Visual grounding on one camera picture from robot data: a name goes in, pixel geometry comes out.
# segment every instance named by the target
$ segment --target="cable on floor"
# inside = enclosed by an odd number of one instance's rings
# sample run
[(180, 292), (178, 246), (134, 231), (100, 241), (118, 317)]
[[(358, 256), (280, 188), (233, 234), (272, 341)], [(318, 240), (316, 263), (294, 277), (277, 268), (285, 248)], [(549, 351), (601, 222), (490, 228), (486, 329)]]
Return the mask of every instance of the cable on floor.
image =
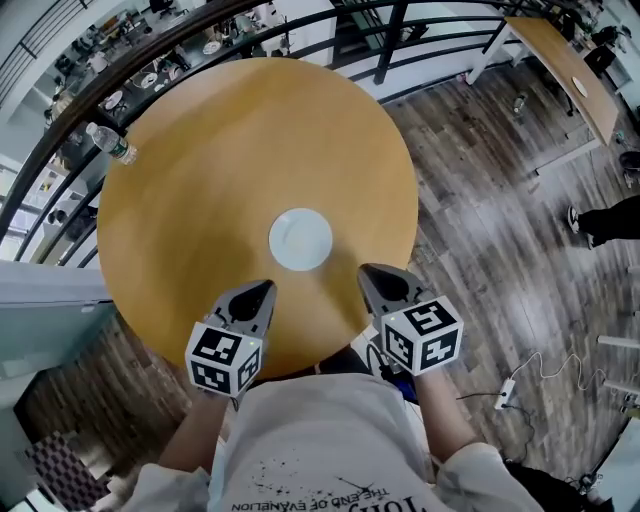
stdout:
[(500, 396), (503, 393), (471, 393), (470, 395), (459, 396), (456, 400), (465, 400), (474, 396)]
[(534, 436), (536, 435), (536, 429), (531, 423), (531, 413), (526, 409), (523, 409), (522, 407), (518, 407), (517, 405), (503, 405), (502, 408), (515, 409), (516, 411), (520, 411), (524, 416), (524, 421), (527, 424), (527, 427), (529, 427), (529, 429), (531, 430), (531, 435), (529, 436), (529, 439), (527, 439), (527, 442), (524, 443), (524, 455), (519, 461), (517, 461), (518, 464), (523, 464), (527, 460), (527, 457), (529, 456), (529, 445), (531, 444)]
[(560, 369), (557, 372), (555, 372), (555, 373), (553, 373), (551, 375), (543, 375), (542, 374), (542, 354), (540, 352), (535, 352), (529, 359), (527, 359), (527, 361), (524, 364), (521, 364), (520, 366), (518, 366), (513, 371), (513, 373), (511, 374), (511, 377), (509, 377), (509, 378), (513, 379), (513, 377), (515, 377), (516, 373), (518, 373), (525, 366), (527, 366), (535, 356), (540, 356), (540, 378), (542, 378), (543, 380), (552, 379), (553, 377), (557, 377), (558, 375), (560, 375), (560, 372), (562, 372), (562, 370), (564, 370), (564, 367), (567, 366), (567, 363), (569, 361), (571, 361), (571, 359), (573, 359), (573, 358), (578, 360), (578, 365), (579, 366), (578, 366), (578, 381), (577, 381), (577, 385), (578, 385), (578, 389), (580, 391), (586, 391), (587, 389), (589, 389), (589, 386), (593, 382), (593, 379), (596, 377), (596, 375), (598, 375), (598, 373), (601, 373), (605, 380), (607, 379), (607, 374), (604, 373), (604, 370), (598, 368), (595, 372), (593, 372), (593, 375), (591, 376), (591, 378), (587, 382), (587, 385), (585, 387), (582, 387), (580, 385), (580, 380), (582, 379), (582, 359), (580, 359), (576, 354), (571, 354), (569, 357), (567, 357), (567, 359), (565, 359), (564, 363), (562, 363), (562, 366), (560, 367)]

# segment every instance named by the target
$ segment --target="wooden desk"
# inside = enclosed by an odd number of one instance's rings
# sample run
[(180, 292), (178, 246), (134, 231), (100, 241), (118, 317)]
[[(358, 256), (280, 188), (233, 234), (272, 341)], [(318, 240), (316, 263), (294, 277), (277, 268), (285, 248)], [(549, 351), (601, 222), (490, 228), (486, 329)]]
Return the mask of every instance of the wooden desk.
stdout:
[[(174, 363), (223, 291), (265, 278), (278, 297), (262, 377), (318, 363), (366, 326), (358, 266), (409, 261), (409, 152), (382, 107), (337, 73), (289, 59), (226, 63), (165, 94), (128, 137), (138, 159), (109, 171), (100, 262), (124, 318)], [(269, 250), (273, 221), (294, 207), (333, 230), (331, 255), (310, 272), (286, 270)]]
[[(540, 59), (560, 86), (567, 92), (567, 95), (580, 111), (595, 137), (582, 146), (539, 167), (537, 169), (538, 173), (541, 174), (552, 167), (565, 164), (601, 144), (608, 145), (618, 117), (618, 108), (589, 66), (547, 20), (526, 17), (507, 17), (505, 20), (507, 24), (487, 52), (476, 63), (473, 71), (469, 73), (467, 82), (469, 84), (475, 82), (491, 57), (498, 51), (507, 37), (513, 34)], [(573, 77), (576, 77), (585, 86), (587, 90), (586, 98), (580, 94), (574, 85)]]

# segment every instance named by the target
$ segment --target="desk leg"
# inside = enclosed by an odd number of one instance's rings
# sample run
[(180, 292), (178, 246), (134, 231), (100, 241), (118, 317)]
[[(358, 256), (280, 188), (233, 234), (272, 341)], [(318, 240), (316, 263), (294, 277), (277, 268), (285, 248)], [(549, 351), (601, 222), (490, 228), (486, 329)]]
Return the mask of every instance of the desk leg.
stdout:
[(635, 348), (640, 350), (640, 341), (631, 338), (615, 338), (613, 336), (598, 336), (598, 343), (613, 345), (614, 347)]
[(511, 34), (511, 28), (509, 27), (509, 25), (505, 25), (498, 34), (498, 37), (496, 37), (495, 41), (491, 43), (491, 46), (489, 46), (487, 52), (480, 55), (478, 62), (476, 62), (476, 65), (473, 67), (473, 71), (471, 71), (471, 73), (467, 75), (467, 83), (469, 85), (472, 85), (473, 82), (475, 82), (476, 79), (480, 76), (480, 73), (484, 71), (484, 68), (487, 67), (487, 64), (491, 60), (491, 57), (493, 57), (493, 55), (500, 49), (502, 43), (504, 43), (504, 40), (509, 37), (509, 34)]
[(522, 61), (522, 59), (524, 59), (527, 55), (529, 55), (529, 48), (527, 48), (525, 45), (522, 45), (522, 48), (520, 48), (520, 51), (516, 54), (516, 56), (511, 59), (511, 67), (516, 67), (518, 64), (520, 64), (520, 62)]
[(617, 389), (618, 391), (624, 391), (625, 393), (631, 393), (632, 395), (640, 395), (640, 388), (637, 388), (633, 385), (624, 384), (622, 382), (605, 380), (604, 387), (610, 388), (610, 389)]
[(536, 169), (536, 172), (538, 173), (538, 175), (541, 175), (543, 172), (548, 171), (553, 167), (564, 165), (567, 162), (570, 162), (571, 160), (573, 160), (574, 158), (579, 157), (583, 153), (587, 153), (592, 149), (596, 149), (599, 146), (600, 146), (600, 141), (598, 139), (591, 139), (589, 142), (583, 144), (582, 146), (578, 146), (576, 149), (572, 149), (568, 153), (565, 153), (564, 155), (559, 156), (555, 160), (551, 160), (551, 162), (548, 162), (543, 166), (538, 167)]

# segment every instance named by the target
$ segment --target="white plate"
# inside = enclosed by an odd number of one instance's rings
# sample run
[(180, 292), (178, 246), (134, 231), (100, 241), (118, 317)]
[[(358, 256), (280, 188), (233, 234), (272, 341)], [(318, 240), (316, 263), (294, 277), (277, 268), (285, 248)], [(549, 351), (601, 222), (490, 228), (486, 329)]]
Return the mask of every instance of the white plate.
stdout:
[(280, 265), (302, 272), (321, 265), (331, 253), (333, 234), (326, 219), (314, 210), (294, 208), (271, 226), (269, 248)]
[(157, 74), (149, 73), (142, 79), (142, 83), (140, 84), (140, 87), (142, 87), (143, 89), (147, 89), (151, 87), (153, 84), (155, 84), (157, 79), (158, 79)]
[(222, 43), (220, 43), (220, 41), (209, 41), (204, 45), (202, 53), (204, 53), (205, 55), (211, 55), (213, 53), (216, 53), (221, 47)]
[(582, 94), (585, 98), (589, 97), (589, 93), (587, 93), (587, 88), (582, 84), (580, 80), (578, 80), (575, 76), (571, 78), (573, 80), (573, 85), (576, 86), (578, 92)]
[(111, 110), (115, 108), (122, 100), (122, 91), (116, 91), (107, 98), (107, 102), (104, 105), (105, 110)]

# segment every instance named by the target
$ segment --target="plastic bottle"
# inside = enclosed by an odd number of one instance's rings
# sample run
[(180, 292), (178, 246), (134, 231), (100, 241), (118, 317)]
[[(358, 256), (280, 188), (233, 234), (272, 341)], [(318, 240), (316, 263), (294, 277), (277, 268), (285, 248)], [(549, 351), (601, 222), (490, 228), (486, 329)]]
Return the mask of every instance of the plastic bottle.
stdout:
[(116, 160), (120, 160), (125, 165), (135, 162), (138, 156), (137, 148), (129, 144), (127, 139), (120, 137), (111, 128), (89, 123), (87, 125), (87, 133), (91, 135), (96, 146), (105, 153), (109, 153)]
[(527, 101), (527, 95), (525, 93), (521, 93), (516, 98), (516, 101), (513, 102), (513, 112), (516, 115), (522, 114), (522, 109), (524, 109), (524, 104)]

